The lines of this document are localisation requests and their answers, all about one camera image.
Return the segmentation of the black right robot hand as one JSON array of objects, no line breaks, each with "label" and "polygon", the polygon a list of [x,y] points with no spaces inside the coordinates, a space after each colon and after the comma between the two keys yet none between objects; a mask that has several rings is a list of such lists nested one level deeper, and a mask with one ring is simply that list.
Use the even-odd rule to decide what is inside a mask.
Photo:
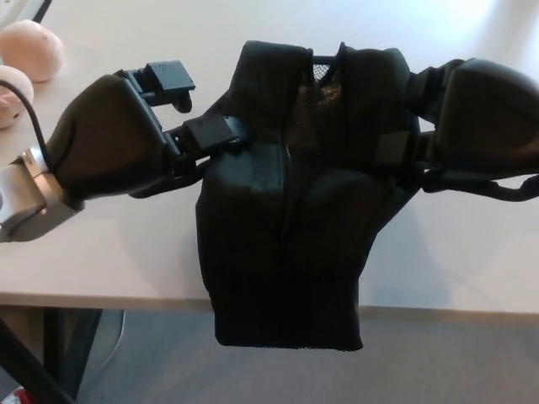
[{"label": "black right robot hand", "polygon": [[472,58],[413,74],[405,108],[434,125],[380,136],[371,167],[444,190],[523,202],[538,195],[538,84]]}]

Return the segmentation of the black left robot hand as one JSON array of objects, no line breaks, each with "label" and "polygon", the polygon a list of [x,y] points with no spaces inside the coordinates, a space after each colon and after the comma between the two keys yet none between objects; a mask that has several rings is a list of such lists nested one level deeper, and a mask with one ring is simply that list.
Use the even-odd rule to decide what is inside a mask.
[{"label": "black left robot hand", "polygon": [[46,144],[47,165],[74,199],[144,199],[200,181],[213,159],[248,142],[236,117],[216,109],[164,130],[153,108],[192,110],[195,84],[180,61],[104,75],[67,106]]}]

